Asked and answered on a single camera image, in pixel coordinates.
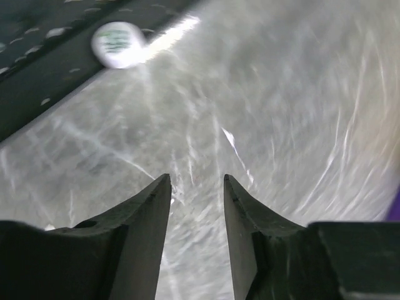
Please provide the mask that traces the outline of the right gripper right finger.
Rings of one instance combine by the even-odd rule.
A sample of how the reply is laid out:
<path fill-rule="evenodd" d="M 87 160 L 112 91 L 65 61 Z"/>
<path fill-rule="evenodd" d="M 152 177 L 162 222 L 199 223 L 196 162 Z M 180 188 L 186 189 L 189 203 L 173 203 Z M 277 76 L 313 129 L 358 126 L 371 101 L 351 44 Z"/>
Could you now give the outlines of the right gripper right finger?
<path fill-rule="evenodd" d="M 300 226 L 224 177 L 236 299 L 398 299 L 398 222 Z"/>

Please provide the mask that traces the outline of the white bottle cap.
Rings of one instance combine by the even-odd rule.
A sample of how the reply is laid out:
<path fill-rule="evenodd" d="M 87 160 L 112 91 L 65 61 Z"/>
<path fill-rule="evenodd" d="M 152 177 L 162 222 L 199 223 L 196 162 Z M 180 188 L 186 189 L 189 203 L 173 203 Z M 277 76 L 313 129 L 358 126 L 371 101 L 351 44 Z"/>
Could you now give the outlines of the white bottle cap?
<path fill-rule="evenodd" d="M 91 38 L 91 49 L 99 62 L 109 69 L 131 68 L 144 59 L 146 38 L 128 22 L 109 22 L 100 26 Z"/>

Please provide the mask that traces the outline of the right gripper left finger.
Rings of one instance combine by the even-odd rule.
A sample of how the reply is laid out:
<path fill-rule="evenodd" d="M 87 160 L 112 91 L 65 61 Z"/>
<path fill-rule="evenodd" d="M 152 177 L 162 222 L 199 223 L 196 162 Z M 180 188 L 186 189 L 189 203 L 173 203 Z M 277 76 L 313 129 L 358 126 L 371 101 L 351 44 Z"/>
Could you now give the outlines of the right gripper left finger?
<path fill-rule="evenodd" d="M 74 227 L 1 222 L 2 299 L 154 299 L 171 202 L 163 174 Z"/>

